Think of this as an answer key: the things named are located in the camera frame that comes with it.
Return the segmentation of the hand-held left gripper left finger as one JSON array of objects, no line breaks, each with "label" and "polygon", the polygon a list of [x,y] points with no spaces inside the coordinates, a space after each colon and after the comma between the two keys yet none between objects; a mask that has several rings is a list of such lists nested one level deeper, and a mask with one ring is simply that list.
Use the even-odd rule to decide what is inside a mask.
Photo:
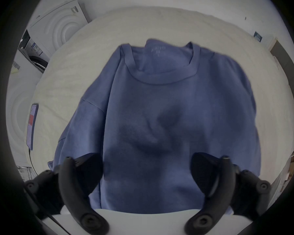
[{"label": "hand-held left gripper left finger", "polygon": [[107,234],[109,223],[90,205],[89,195],[103,176],[100,154],[66,157],[54,170],[45,170],[24,182],[23,189],[34,215],[51,219],[70,234],[53,216],[66,206],[75,222],[88,234]]}]

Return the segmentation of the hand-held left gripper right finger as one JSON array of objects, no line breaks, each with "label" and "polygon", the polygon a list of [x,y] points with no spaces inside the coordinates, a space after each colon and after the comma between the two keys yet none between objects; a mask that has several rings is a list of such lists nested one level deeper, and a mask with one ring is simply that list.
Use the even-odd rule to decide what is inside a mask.
[{"label": "hand-held left gripper right finger", "polygon": [[188,235],[207,234],[231,207],[235,215],[255,221],[270,202],[271,185],[249,170],[240,170],[229,156],[216,158],[207,153],[194,153],[190,172],[204,194],[202,209],[184,226]]}]

